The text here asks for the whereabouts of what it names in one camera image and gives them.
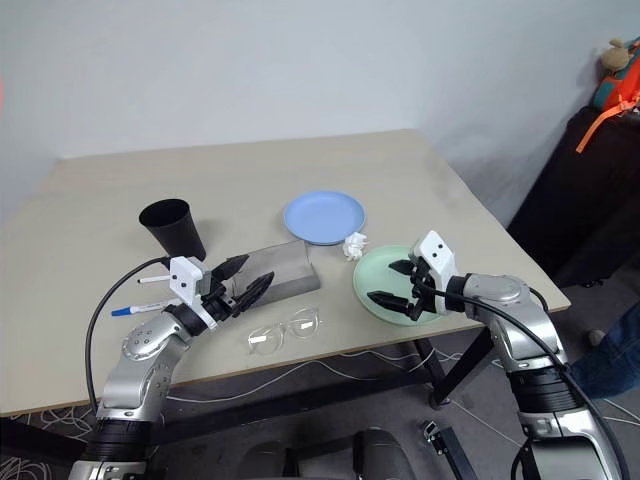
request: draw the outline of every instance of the crumpled paper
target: crumpled paper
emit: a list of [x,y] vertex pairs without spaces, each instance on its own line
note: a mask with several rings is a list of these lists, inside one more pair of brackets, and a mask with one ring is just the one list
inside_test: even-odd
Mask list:
[[352,233],[344,239],[342,251],[344,252],[348,261],[351,262],[353,260],[359,260],[362,257],[362,249],[367,244],[367,242],[365,242],[366,239],[366,235],[358,232]]

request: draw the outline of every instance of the orange strap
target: orange strap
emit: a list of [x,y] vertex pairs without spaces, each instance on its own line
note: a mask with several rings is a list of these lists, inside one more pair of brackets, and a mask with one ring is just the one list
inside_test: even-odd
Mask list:
[[591,126],[589,127],[589,130],[587,130],[587,133],[584,134],[584,137],[582,137],[582,140],[576,147],[576,152],[582,153],[582,151],[584,150],[584,147],[587,146],[587,143],[589,143],[589,140],[591,140],[591,137],[593,136],[595,131],[598,129],[598,127],[602,124],[602,122],[604,122],[607,118],[618,115],[619,113],[622,113],[626,110],[631,110],[638,104],[639,99],[640,99],[640,90],[637,91],[636,94],[633,96],[633,101],[620,102],[615,107],[612,107],[609,110],[605,110],[604,112],[602,112],[600,116],[596,118],[596,121],[591,124]]

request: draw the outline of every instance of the eyeglasses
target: eyeglasses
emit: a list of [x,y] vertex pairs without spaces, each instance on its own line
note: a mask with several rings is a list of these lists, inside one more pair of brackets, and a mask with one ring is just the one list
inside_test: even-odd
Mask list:
[[288,321],[260,327],[249,334],[251,353],[270,355],[284,344],[286,332],[294,338],[309,338],[318,330],[320,320],[317,308],[304,308],[296,312]]

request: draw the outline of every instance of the light green plate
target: light green plate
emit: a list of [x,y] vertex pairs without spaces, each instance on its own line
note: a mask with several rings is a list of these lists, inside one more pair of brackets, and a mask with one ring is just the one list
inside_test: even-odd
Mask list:
[[402,313],[392,312],[391,310],[382,308],[367,297],[367,292],[383,290],[415,302],[415,299],[411,297],[412,285],[409,277],[395,270],[391,270],[388,266],[396,260],[406,259],[409,255],[409,250],[409,247],[399,245],[378,247],[363,256],[358,261],[358,265],[356,265],[356,269],[353,272],[353,289],[365,308],[382,320],[408,327],[422,325],[438,318],[438,315],[435,313],[422,312],[418,321],[414,322]]

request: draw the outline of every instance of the glasses lens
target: glasses lens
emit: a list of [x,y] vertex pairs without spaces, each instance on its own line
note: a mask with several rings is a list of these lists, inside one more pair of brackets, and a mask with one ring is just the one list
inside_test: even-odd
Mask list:
[[251,353],[270,355],[282,347],[282,329],[277,326],[260,327],[249,335]]
[[289,331],[298,338],[308,338],[318,330],[318,309],[305,308],[287,322]]

